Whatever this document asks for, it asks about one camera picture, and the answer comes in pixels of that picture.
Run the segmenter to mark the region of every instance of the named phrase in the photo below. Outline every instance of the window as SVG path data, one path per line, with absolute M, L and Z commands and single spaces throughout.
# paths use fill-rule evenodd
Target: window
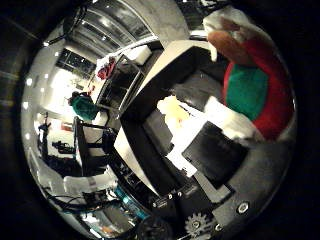
M 100 0 L 93 5 L 125 28 L 136 40 L 151 36 L 151 32 L 140 20 L 140 18 L 129 8 L 117 0 Z
M 101 41 L 105 42 L 105 44 L 110 46 L 113 51 L 116 51 L 117 49 L 120 48 L 120 46 L 118 44 L 116 44 L 114 42 L 114 40 L 111 40 L 110 37 L 106 36 L 106 34 L 104 34 L 102 31 L 99 31 L 98 27 L 94 27 L 89 24 L 84 24 L 83 26 L 85 28 L 87 28 L 89 31 L 91 31 L 93 33 L 93 36 L 96 36 L 98 38 L 98 40 L 101 40 Z
M 203 12 L 199 9 L 197 0 L 176 0 L 183 16 L 186 19 L 189 30 L 203 30 L 202 20 L 205 17 Z
M 126 36 L 123 32 L 121 32 L 115 23 L 113 23 L 108 17 L 104 17 L 99 15 L 98 13 L 94 12 L 87 12 L 87 18 L 95 19 L 97 25 L 101 27 L 103 31 L 109 32 L 110 34 L 114 35 L 116 38 L 119 39 L 123 43 L 123 45 L 129 45 L 132 43 L 130 38 Z
M 102 46 L 102 41 L 99 41 L 98 39 L 92 39 L 92 36 L 83 35 L 83 33 L 79 32 L 78 30 L 72 33 L 71 40 L 86 46 L 88 49 L 92 50 L 101 57 L 110 53 L 112 50 L 108 48 L 106 49 L 106 46 Z
M 60 55 L 56 66 L 63 68 L 69 72 L 73 72 L 83 79 L 89 79 L 96 67 L 96 65 L 89 60 L 67 49 L 63 49 L 63 52 Z

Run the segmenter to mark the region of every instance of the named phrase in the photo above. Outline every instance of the white desk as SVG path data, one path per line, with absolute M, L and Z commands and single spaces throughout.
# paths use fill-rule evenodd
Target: white desk
M 181 40 L 174 41 L 169 44 L 169 46 L 163 51 L 160 55 L 156 63 L 153 65 L 147 76 L 145 77 L 143 83 L 139 91 L 157 74 L 159 73 L 165 66 L 167 66 L 170 62 L 172 62 L 175 58 L 181 55 L 183 52 L 188 50 L 189 48 L 197 46 L 204 49 L 209 49 L 209 45 L 207 42 L 203 41 L 191 41 L 191 40 Z M 139 165 L 130 145 L 128 143 L 127 137 L 121 128 L 117 139 L 114 144 L 116 150 L 123 158 L 123 160 L 127 163 L 127 165 L 131 168 L 131 170 L 137 175 L 137 177 L 148 186 L 153 192 L 157 193 L 150 181 L 144 174 L 141 166 Z

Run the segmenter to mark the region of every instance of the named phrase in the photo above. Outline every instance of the red object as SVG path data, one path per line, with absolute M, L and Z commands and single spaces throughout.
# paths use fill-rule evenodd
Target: red object
M 115 65 L 116 65 L 115 60 L 114 60 L 114 59 L 111 59 L 111 61 L 108 63 L 107 66 L 104 66 L 103 68 L 101 68 L 101 69 L 98 71 L 97 76 L 98 76 L 99 78 L 101 78 L 102 80 L 105 80 L 105 79 L 110 78 L 110 76 L 111 76 L 112 73 L 113 73 L 113 70 L 114 70 Z
M 69 132 L 72 132 L 72 123 L 65 123 L 65 122 L 62 122 L 61 123 L 61 130 L 65 130 L 65 131 L 69 131 Z
M 273 49 L 259 38 L 243 43 L 257 66 L 268 76 L 268 93 L 265 106 L 253 124 L 267 140 L 275 140 L 288 125 L 294 111 L 293 97 L 287 74 L 274 55 Z M 225 104 L 228 80 L 234 63 L 230 63 L 225 76 L 223 99 Z

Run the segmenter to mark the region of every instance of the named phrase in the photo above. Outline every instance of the gear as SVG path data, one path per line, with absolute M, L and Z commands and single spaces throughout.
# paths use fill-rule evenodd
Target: gear
M 208 227 L 212 225 L 207 219 L 207 215 L 201 215 L 201 213 L 198 213 L 197 215 L 194 213 L 192 216 L 189 216 L 188 220 L 185 221 L 185 224 L 187 233 L 193 238 L 205 232 Z

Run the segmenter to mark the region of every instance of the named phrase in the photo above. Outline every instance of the green shirt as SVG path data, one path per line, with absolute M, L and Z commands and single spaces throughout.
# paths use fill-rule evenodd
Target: green shirt
M 228 81 L 226 105 L 255 120 L 265 105 L 268 78 L 259 68 L 235 64 Z
M 72 108 L 76 114 L 84 120 L 95 119 L 99 109 L 90 97 L 78 96 L 72 101 Z

